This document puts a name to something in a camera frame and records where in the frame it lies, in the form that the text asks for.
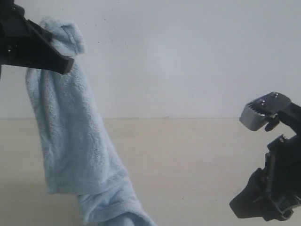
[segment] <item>towel fold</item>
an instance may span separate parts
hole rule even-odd
[[[98,113],[77,55],[86,51],[76,24],[47,17],[40,26],[52,45],[75,58],[70,73],[28,69],[26,86],[36,116],[49,193],[77,195],[84,223],[154,226],[135,195]]]

